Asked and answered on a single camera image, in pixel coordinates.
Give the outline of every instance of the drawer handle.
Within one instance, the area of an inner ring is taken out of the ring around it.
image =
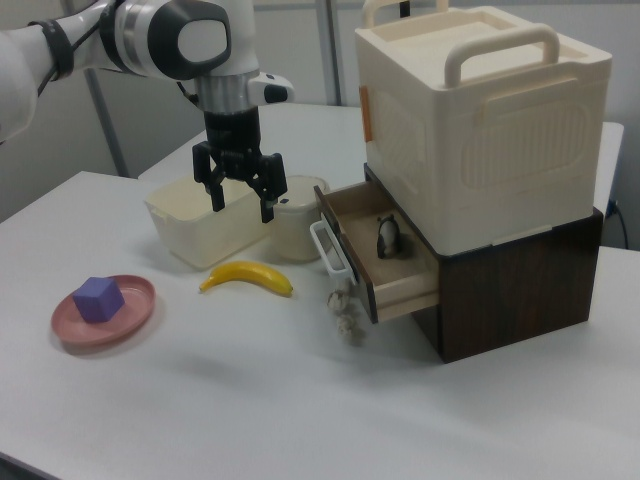
[[[320,232],[322,230],[325,231],[325,233],[329,237],[329,240],[331,240],[331,244],[333,245],[333,248],[336,250],[336,253],[338,254],[338,257],[340,258],[340,262],[342,262],[342,267],[343,268],[341,268],[339,270],[336,270],[331,265],[331,262],[329,261],[329,257],[327,257],[327,252],[324,251],[324,247],[322,246],[322,242],[320,241],[320,237],[318,237],[318,232]],[[338,285],[340,285],[343,282],[348,281],[348,280],[350,280],[351,283],[353,285],[355,285],[356,284],[356,278],[355,278],[355,276],[353,274],[353,270],[351,269],[351,265],[349,265],[349,261],[347,260],[347,257],[344,254],[344,252],[342,251],[342,247],[338,243],[338,239],[333,234],[333,231],[331,230],[331,228],[329,228],[329,225],[327,225],[327,221],[325,220],[324,215],[322,216],[322,220],[312,224],[311,227],[309,227],[309,231],[311,232],[311,238],[313,238],[313,242],[316,244],[316,248],[318,249],[318,253],[320,254],[320,257],[322,258],[322,261],[324,262],[324,266],[327,269],[327,273],[329,273],[329,276]]]

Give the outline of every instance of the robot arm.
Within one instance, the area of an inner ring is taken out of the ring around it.
[[[0,142],[27,128],[53,76],[102,68],[193,79],[208,138],[194,147],[196,181],[216,211],[224,178],[247,182],[269,221],[286,181],[282,158],[260,152],[257,106],[291,101],[293,88],[260,72],[254,37],[251,0],[97,0],[71,17],[0,32]]]

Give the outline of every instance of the cream plastic basket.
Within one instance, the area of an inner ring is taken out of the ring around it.
[[[611,56],[492,7],[356,30],[367,161],[442,255],[592,214]]]

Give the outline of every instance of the pink plate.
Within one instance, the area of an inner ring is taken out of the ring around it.
[[[156,291],[151,282],[134,275],[113,277],[124,297],[124,305],[111,320],[87,323],[83,320],[70,293],[56,307],[51,328],[58,338],[69,345],[89,347],[112,342],[142,325],[153,312]]]

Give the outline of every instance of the open drawer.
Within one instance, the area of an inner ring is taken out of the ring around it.
[[[355,295],[373,323],[438,304],[438,262],[380,187],[365,182],[326,194],[316,189],[316,195],[323,222],[333,233],[329,237],[353,269]],[[398,222],[403,248],[380,259],[378,218],[390,214]]]

